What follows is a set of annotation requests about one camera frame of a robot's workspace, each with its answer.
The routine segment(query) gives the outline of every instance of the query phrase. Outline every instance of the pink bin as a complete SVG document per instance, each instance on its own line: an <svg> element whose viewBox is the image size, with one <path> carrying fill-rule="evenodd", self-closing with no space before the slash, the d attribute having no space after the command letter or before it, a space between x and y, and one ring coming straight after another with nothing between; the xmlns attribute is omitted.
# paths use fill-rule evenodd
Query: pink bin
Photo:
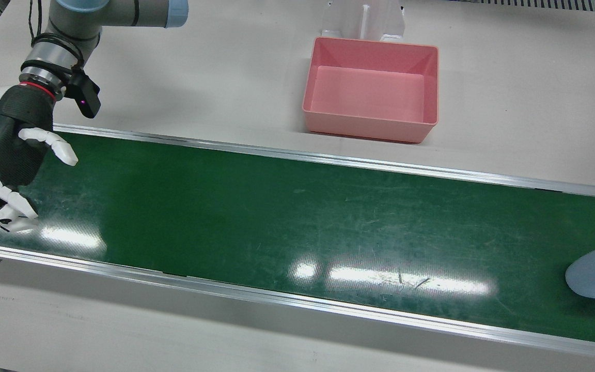
<svg viewBox="0 0 595 372"><path fill-rule="evenodd" d="M317 38L302 109L312 132L420 143L437 124L437 48Z"/></svg>

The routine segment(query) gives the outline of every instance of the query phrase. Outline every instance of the green conveyor belt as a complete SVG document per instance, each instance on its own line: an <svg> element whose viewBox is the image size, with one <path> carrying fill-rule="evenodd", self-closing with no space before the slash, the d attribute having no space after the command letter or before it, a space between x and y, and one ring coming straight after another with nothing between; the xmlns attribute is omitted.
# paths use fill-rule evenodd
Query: green conveyor belt
<svg viewBox="0 0 595 372"><path fill-rule="evenodd" d="M595 197L65 134L0 245L595 341Z"/></svg>

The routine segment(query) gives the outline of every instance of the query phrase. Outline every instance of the vent grille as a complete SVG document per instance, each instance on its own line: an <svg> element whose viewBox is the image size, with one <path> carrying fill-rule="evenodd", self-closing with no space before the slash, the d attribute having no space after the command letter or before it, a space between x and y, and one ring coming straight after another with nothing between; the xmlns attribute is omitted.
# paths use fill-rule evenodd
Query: vent grille
<svg viewBox="0 0 595 372"><path fill-rule="evenodd" d="M587 10L595 12L595 0L459 0L468 3L510 5L550 9Z"/></svg>

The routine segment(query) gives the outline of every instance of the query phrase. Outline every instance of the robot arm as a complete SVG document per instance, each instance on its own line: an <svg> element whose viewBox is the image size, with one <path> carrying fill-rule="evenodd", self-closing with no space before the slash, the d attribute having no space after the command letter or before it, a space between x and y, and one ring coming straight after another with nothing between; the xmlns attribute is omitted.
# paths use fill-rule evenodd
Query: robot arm
<svg viewBox="0 0 595 372"><path fill-rule="evenodd" d="M102 26L178 27L187 20L187 0L52 0L50 25L33 40L19 85L0 88L0 228L36 226L38 212L18 191L35 178L45 153L68 165L77 157L52 132L54 104L74 99L93 118L100 88L84 72Z"/></svg>

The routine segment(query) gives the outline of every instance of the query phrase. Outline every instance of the white bracket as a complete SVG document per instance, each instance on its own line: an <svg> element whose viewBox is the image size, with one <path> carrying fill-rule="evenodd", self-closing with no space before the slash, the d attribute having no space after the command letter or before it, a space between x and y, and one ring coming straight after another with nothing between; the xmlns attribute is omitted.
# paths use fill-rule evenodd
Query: white bracket
<svg viewBox="0 0 595 372"><path fill-rule="evenodd" d="M399 0L332 0L325 11L322 36L400 41L405 21Z"/></svg>

